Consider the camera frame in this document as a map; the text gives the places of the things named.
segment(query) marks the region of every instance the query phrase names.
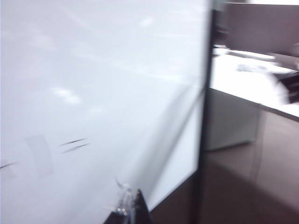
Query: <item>white surface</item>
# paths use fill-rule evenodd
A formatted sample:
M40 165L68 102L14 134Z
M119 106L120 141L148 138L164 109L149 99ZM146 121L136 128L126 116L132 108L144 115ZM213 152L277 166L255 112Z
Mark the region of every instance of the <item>white surface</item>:
M196 169L208 2L1 2L1 223L98 224L115 176L152 209Z
M253 70L262 66L267 72L237 71L239 65ZM288 104L287 90L271 75L290 71L271 62L221 55L213 59L211 88L299 117L299 105Z
M256 139L260 108L242 98L211 91L209 150L235 146Z

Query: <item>black object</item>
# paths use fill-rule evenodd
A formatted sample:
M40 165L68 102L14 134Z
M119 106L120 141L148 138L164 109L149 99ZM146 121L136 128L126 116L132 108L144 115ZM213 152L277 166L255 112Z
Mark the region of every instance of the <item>black object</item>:
M288 99L290 103L299 102L299 72L288 74L273 74L289 91Z
M134 212L131 214L134 217L120 215L117 212L111 212L104 224L153 224L150 213L141 190L137 190L133 206Z

